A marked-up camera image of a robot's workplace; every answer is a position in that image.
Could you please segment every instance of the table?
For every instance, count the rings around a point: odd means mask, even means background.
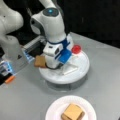
[[[58,98],[77,95],[94,107],[97,120],[120,117],[120,49],[71,33],[88,55],[88,78],[76,90],[59,92],[48,88],[33,62],[9,85],[0,86],[0,120],[44,120],[48,107]]]

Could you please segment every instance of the blue object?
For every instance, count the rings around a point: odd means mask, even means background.
[[[52,13],[52,12],[53,12],[53,10],[51,10],[51,9],[50,9],[48,12],[49,12],[49,13]]]
[[[63,49],[66,49],[67,46],[70,44],[70,42],[67,41],[67,38],[65,38],[63,41],[58,42],[58,43],[52,43],[50,41],[47,41],[47,42],[49,42],[50,44],[53,44],[53,45],[62,44],[63,45]]]
[[[26,51],[24,51],[24,55],[26,56],[28,62],[30,63],[34,58],[30,56]]]
[[[72,55],[72,52],[70,50],[64,49],[61,52],[61,56],[59,57],[58,61],[65,64],[68,61],[68,59],[71,57],[71,55]]]
[[[12,66],[9,62],[6,62],[9,72],[13,73]]]

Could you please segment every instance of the yellow object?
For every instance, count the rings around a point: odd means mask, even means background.
[[[62,120],[82,120],[84,116],[83,110],[74,104],[70,104],[62,114]]]

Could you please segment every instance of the small block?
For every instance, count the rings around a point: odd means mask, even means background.
[[[11,76],[11,77],[9,77],[9,78],[5,81],[5,83],[6,83],[6,84],[9,84],[9,83],[11,83],[14,79],[15,79],[15,76]]]
[[[65,64],[68,59],[71,57],[72,53],[69,50],[64,50],[60,56],[60,58],[58,59],[61,63]]]
[[[36,56],[34,66],[46,68],[45,56]]]

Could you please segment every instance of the gray table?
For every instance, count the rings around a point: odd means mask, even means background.
[[[120,50],[72,33],[90,59],[88,79],[74,91],[48,88],[33,62],[10,85],[0,87],[0,120],[44,120],[48,107],[65,95],[77,95],[94,107],[98,120],[120,117]]]

